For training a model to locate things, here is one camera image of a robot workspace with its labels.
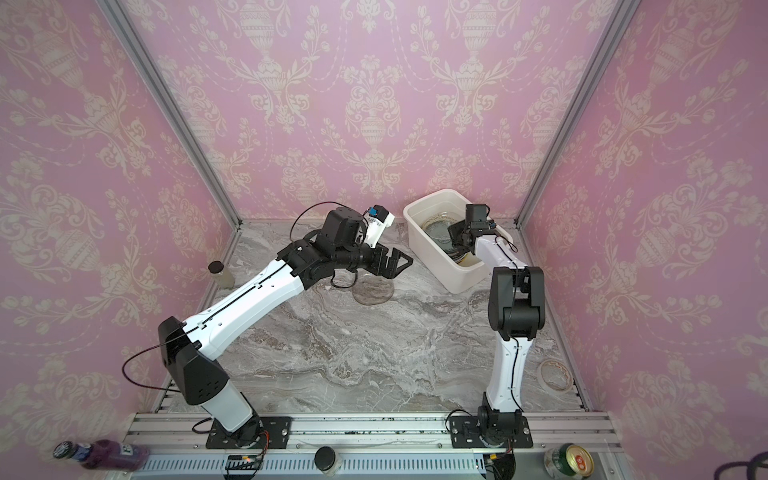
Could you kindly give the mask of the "small clear glass dish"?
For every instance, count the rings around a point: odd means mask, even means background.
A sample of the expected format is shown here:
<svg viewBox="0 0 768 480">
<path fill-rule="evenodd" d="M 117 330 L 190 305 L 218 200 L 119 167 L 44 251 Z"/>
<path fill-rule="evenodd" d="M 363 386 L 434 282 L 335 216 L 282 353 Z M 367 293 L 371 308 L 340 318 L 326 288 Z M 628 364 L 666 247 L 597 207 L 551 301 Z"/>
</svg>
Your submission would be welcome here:
<svg viewBox="0 0 768 480">
<path fill-rule="evenodd" d="M 456 260 L 464 253 L 453 245 L 449 229 L 459 220 L 450 216 L 438 215 L 426 221 L 422 226 L 425 234 L 449 257 Z"/>
</svg>

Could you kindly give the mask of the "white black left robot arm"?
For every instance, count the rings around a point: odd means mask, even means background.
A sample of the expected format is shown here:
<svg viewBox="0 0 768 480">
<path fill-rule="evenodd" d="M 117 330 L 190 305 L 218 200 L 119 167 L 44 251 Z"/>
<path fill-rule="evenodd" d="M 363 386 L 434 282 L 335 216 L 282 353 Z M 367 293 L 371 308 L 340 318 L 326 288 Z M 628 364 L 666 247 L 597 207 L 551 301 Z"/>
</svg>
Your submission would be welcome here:
<svg viewBox="0 0 768 480">
<path fill-rule="evenodd" d="M 340 269 L 394 279 L 410 267 L 410 256 L 379 242 L 394 219 L 381 205 L 364 213 L 337 205 L 320 229 L 290 241 L 224 299 L 184 321 L 164 320 L 158 328 L 162 361 L 184 400 L 205 410 L 236 446 L 254 445 L 263 435 L 263 424 L 219 357 L 272 310 Z"/>
</svg>

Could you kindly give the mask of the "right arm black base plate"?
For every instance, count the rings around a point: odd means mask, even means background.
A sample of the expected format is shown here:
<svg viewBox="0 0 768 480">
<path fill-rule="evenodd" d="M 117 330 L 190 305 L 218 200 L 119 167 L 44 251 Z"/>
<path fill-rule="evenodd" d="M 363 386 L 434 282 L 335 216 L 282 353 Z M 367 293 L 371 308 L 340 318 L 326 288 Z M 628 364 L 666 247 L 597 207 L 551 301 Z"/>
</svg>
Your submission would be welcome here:
<svg viewBox="0 0 768 480">
<path fill-rule="evenodd" d="M 522 415 L 509 414 L 507 425 L 493 426 L 489 420 L 475 416 L 454 415 L 447 419 L 451 444 L 456 449 L 509 448 L 513 450 L 534 447 L 532 429 Z"/>
</svg>

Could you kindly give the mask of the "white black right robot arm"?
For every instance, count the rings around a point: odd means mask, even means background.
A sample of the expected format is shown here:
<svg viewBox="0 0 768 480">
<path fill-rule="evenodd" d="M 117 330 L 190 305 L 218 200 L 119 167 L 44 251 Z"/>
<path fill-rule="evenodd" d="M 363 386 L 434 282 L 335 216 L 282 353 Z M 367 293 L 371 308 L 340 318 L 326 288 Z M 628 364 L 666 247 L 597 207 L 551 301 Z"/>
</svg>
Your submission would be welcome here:
<svg viewBox="0 0 768 480">
<path fill-rule="evenodd" d="M 473 254 L 491 271 L 487 317 L 496 347 L 490 382 L 477 412 L 480 438 L 509 450 L 531 448 L 521 393 L 527 356 L 546 321 L 543 270 L 519 257 L 485 204 L 466 205 L 465 218 L 448 232 L 459 252 Z"/>
</svg>

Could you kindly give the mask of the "cream plate with painted willow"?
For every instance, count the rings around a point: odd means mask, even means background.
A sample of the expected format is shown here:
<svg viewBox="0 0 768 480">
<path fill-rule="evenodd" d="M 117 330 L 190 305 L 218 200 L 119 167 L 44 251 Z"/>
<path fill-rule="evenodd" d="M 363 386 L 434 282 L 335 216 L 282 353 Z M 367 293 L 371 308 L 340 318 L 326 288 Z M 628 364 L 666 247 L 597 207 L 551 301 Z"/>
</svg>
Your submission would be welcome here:
<svg viewBox="0 0 768 480">
<path fill-rule="evenodd" d="M 474 254 L 468 252 L 460 258 L 457 258 L 455 263 L 462 268 L 471 268 L 474 265 L 480 263 L 480 260 Z"/>
</svg>

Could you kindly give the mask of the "clear glass oval plate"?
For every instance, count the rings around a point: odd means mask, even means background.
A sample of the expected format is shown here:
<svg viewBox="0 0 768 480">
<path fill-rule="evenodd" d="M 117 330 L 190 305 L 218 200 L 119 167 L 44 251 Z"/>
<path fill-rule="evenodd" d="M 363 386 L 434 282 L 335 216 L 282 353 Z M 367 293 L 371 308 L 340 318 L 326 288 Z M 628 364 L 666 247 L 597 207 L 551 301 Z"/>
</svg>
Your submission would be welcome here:
<svg viewBox="0 0 768 480">
<path fill-rule="evenodd" d="M 392 299 L 394 292 L 393 280 L 377 276 L 364 276 L 352 287 L 354 300 L 365 306 L 386 303 Z"/>
</svg>

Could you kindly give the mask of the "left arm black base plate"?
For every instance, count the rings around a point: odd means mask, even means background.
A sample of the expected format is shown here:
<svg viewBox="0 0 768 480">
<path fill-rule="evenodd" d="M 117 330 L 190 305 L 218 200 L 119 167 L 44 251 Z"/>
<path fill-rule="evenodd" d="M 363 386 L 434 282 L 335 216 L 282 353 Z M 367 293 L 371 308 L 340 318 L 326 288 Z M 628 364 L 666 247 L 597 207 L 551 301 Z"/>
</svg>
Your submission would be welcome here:
<svg viewBox="0 0 768 480">
<path fill-rule="evenodd" d="M 282 450 L 287 448 L 291 426 L 292 418 L 289 416 L 267 416 L 249 420 L 235 432 L 229 432 L 218 420 L 214 420 L 205 446 L 210 450 Z"/>
</svg>

